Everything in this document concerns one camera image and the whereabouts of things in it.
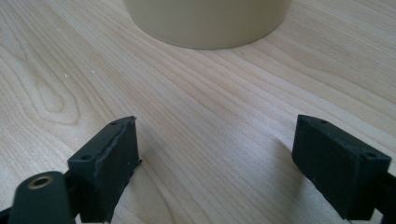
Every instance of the clamp jaw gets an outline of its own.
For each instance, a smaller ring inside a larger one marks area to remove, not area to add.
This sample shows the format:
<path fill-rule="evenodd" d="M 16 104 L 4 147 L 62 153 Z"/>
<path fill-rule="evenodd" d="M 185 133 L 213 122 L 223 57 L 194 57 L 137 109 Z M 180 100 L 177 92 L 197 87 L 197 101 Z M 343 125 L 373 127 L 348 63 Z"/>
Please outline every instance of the clamp jaw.
<path fill-rule="evenodd" d="M 111 221 L 134 168 L 140 164 L 135 117 L 115 120 L 68 160 L 69 170 L 23 181 L 0 224 Z"/>
<path fill-rule="evenodd" d="M 348 220 L 396 223 L 396 179 L 391 157 L 323 119 L 300 115 L 292 158 L 326 200 Z"/>

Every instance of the screw hole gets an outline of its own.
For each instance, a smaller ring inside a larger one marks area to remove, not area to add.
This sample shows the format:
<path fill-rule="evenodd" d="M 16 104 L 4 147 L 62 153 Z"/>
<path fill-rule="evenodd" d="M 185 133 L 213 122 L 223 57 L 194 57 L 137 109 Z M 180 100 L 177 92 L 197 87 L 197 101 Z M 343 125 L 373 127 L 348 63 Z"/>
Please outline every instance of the screw hole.
<path fill-rule="evenodd" d="M 41 189 L 41 188 L 46 187 L 52 181 L 53 181 L 53 177 L 50 175 L 40 176 L 40 177 L 32 180 L 29 183 L 28 188 L 29 189 Z"/>
<path fill-rule="evenodd" d="M 90 158 L 91 158 L 90 155 L 84 155 L 84 156 L 81 157 L 81 159 L 84 160 L 84 161 L 87 161 L 87 160 L 89 160 Z"/>

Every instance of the cylindrical object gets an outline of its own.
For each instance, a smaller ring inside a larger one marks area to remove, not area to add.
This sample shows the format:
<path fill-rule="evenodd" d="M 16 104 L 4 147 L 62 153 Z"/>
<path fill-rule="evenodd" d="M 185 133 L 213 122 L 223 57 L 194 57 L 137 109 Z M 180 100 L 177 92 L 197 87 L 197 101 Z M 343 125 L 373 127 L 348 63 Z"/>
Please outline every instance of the cylindrical object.
<path fill-rule="evenodd" d="M 134 23 L 165 43 L 227 49 L 269 35 L 290 0 L 124 0 Z"/>

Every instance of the light wood surface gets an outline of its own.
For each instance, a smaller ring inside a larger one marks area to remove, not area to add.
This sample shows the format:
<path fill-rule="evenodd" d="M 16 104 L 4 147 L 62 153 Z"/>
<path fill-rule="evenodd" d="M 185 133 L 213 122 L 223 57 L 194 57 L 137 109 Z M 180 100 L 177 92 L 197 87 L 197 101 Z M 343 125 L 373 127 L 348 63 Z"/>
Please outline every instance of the light wood surface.
<path fill-rule="evenodd" d="M 396 159 L 395 24 L 394 0 L 294 0 L 266 38 L 200 51 L 145 35 L 121 0 L 0 0 L 0 209 L 135 115 L 144 163 L 113 223 L 348 223 L 291 160 L 296 118 Z"/>

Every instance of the black clamp arm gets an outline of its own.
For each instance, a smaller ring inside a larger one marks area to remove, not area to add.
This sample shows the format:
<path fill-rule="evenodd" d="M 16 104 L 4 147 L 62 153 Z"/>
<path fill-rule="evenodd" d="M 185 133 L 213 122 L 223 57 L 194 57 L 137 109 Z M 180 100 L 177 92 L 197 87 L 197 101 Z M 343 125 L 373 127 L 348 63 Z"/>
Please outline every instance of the black clamp arm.
<path fill-rule="evenodd" d="M 391 157 L 323 119 L 300 115 L 292 158 L 326 200 L 348 220 L 396 223 L 396 180 Z"/>
<path fill-rule="evenodd" d="M 23 181 L 0 224 L 110 222 L 140 164 L 135 117 L 115 120 L 68 160 L 69 171 L 46 172 Z"/>

